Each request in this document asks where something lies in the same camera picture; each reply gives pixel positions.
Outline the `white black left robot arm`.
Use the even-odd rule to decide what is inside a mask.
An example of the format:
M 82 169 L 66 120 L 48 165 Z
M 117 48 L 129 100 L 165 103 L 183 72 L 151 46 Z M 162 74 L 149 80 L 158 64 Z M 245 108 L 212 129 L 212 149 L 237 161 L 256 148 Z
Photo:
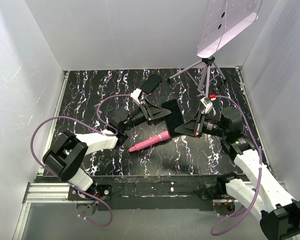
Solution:
M 131 112 L 115 110 L 105 130 L 88 134 L 64 131 L 43 156 L 44 166 L 61 181 L 73 185 L 85 200 L 98 196 L 97 183 L 81 169 L 84 157 L 121 146 L 128 138 L 128 130 L 144 122 L 155 124 L 172 114 L 171 110 L 153 105 L 146 99 L 138 100 L 136 105 Z

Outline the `black phone case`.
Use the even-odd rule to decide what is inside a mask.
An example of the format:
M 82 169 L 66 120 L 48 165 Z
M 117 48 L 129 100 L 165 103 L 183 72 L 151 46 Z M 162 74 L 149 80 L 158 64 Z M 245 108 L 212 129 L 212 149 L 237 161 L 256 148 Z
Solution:
M 161 107 L 166 110 L 171 111 L 171 114 L 167 115 L 164 118 L 165 125 L 166 125 L 167 131 L 169 133 L 169 136 L 171 138 L 176 138 L 176 137 L 181 136 L 180 133 L 175 132 L 175 128 L 177 128 L 185 123 L 178 100 L 172 99 L 172 100 L 166 101 L 161 105 Z

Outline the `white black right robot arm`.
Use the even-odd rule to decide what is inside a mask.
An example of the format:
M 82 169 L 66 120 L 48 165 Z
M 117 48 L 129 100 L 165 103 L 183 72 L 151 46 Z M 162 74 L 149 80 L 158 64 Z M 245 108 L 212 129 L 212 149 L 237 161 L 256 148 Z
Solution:
M 238 109 L 226 107 L 220 120 L 199 111 L 175 132 L 195 138 L 208 134 L 221 138 L 222 150 L 250 180 L 247 186 L 235 173 L 217 178 L 216 192 L 222 199 L 233 197 L 259 222 L 269 240 L 285 240 L 300 234 L 300 200 L 275 179 L 263 163 L 257 147 L 243 133 L 244 119 Z

